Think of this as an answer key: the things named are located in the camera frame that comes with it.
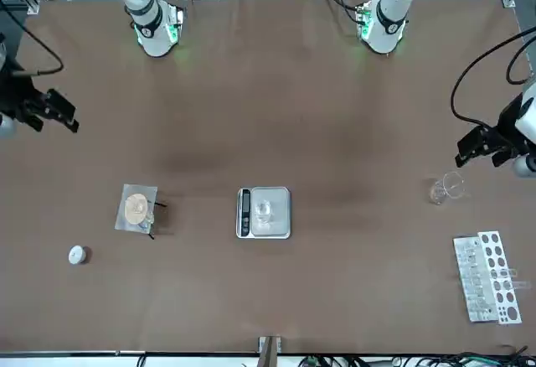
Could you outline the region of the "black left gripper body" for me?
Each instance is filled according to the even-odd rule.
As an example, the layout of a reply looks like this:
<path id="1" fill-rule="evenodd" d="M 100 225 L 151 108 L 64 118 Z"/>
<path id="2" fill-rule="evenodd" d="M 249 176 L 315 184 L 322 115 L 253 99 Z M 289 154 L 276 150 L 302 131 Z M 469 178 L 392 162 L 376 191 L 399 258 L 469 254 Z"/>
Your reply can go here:
<path id="1" fill-rule="evenodd" d="M 497 125 L 487 130 L 484 146 L 486 155 L 502 152 L 504 157 L 517 157 L 531 152 L 528 139 L 515 127 L 522 108 L 522 99 L 523 95 L 518 94 L 502 109 Z"/>

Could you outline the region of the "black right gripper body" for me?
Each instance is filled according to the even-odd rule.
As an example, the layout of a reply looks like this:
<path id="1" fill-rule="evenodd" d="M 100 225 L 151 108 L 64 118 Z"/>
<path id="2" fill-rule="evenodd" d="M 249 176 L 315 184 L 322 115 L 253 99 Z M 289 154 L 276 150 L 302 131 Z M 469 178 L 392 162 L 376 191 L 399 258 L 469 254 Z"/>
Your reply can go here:
<path id="1" fill-rule="evenodd" d="M 1 120 L 10 118 L 23 124 L 26 112 L 44 114 L 44 95 L 34 87 L 31 77 L 15 76 L 18 64 L 4 64 L 1 69 Z"/>

